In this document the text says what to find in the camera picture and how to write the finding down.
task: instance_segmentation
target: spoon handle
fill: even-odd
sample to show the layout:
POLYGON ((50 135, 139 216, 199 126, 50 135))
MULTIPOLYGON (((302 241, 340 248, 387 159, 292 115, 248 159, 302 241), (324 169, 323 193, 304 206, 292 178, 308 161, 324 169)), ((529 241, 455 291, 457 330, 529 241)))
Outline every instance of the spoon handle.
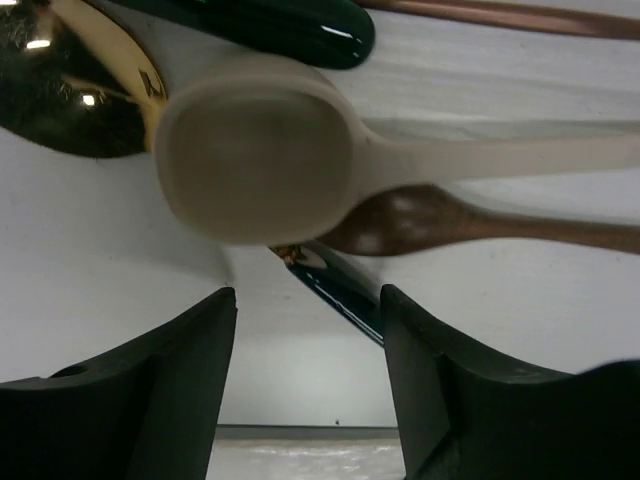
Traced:
POLYGON ((640 134, 468 142, 402 142, 364 127, 360 198, 408 185, 640 167, 640 134))
POLYGON ((640 226, 487 215, 475 238, 537 238, 640 254, 640 226))
POLYGON ((375 42, 371 17, 350 0, 110 1, 321 68, 354 68, 375 42))
POLYGON ((360 275, 350 271, 347 262, 311 244, 270 250, 312 292, 376 344, 384 345, 379 294, 360 281, 360 275))
POLYGON ((376 10, 516 30, 640 40, 640 20, 561 8, 465 0, 355 0, 355 3, 376 10))

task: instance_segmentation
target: black plastic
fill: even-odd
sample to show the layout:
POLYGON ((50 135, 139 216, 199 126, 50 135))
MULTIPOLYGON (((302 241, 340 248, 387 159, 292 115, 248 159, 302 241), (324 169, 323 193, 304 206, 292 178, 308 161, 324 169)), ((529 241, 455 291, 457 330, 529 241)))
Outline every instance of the black plastic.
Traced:
POLYGON ((235 303, 222 289, 51 378, 0 384, 0 478, 204 480, 235 303))
POLYGON ((408 480, 640 478, 640 361, 569 375, 521 362, 382 290, 408 480))

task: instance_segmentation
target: white table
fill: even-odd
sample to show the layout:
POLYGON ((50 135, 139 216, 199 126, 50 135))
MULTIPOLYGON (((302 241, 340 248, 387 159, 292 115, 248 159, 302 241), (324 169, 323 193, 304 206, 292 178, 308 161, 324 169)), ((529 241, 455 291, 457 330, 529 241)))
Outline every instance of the white table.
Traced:
MULTIPOLYGON (((640 17, 640 0, 538 0, 640 17)), ((122 8, 170 91, 238 50, 122 8)), ((640 126, 640 42, 373 13, 366 65, 326 72, 389 134, 467 139, 640 126)), ((640 224, 640 169, 447 186, 515 212, 640 224)), ((576 372, 640 356, 640 257, 495 240, 364 262, 508 354, 576 372)), ((158 326, 218 287, 239 323, 220 421, 393 426, 384 355, 264 248, 223 249, 171 216, 148 155, 78 160, 0 132, 0 381, 56 370, 158 326)))

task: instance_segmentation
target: dark green handle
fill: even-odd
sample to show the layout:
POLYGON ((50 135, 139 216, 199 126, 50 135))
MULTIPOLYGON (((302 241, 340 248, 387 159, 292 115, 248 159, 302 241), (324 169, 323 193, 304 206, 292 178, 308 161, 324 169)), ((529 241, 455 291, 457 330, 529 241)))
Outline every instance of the dark green handle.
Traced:
POLYGON ((375 42, 351 0, 111 0, 263 52, 321 68, 360 65, 375 42))
POLYGON ((362 333, 384 345, 379 288, 365 281, 347 262, 314 243, 300 248, 287 268, 362 333))

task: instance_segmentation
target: kitchen utensil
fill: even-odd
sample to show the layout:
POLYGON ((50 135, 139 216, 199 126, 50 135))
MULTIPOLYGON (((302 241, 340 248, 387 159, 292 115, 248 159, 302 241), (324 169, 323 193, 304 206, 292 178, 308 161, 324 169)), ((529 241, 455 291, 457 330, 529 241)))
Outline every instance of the kitchen utensil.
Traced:
POLYGON ((350 0, 111 1, 322 68, 356 67, 375 42, 371 17, 350 0))
POLYGON ((0 4, 0 125, 94 158, 150 150, 166 101, 135 40, 81 0, 0 4))
POLYGON ((320 241, 354 255, 394 256, 505 237, 640 254, 640 226, 499 214, 462 202, 433 185, 399 188, 371 197, 320 241))
POLYGON ((248 54, 173 96, 154 154, 173 212, 231 244, 287 245, 399 186, 640 165, 640 135, 396 142, 313 68, 248 54))
POLYGON ((270 249, 318 297, 382 346, 380 287, 315 242, 270 249))
POLYGON ((354 0, 387 12, 582 37, 640 40, 640 20, 537 5, 475 0, 354 0))

